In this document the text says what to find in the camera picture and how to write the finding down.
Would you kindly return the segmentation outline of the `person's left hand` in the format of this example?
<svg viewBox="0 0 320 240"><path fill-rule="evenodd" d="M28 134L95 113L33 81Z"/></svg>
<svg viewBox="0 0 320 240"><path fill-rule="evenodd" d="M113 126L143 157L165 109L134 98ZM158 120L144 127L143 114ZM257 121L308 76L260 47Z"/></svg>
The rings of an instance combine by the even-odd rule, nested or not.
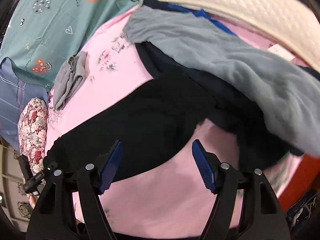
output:
<svg viewBox="0 0 320 240"><path fill-rule="evenodd" d="M29 204L30 204L31 208L32 208L32 209L34 209L34 208L35 208L35 205L36 205L36 202L37 202L38 197L37 197L37 196L35 196L35 195L34 195L34 194L32 194L32 193L27 194L27 197L28 197L28 201L29 201Z"/></svg>

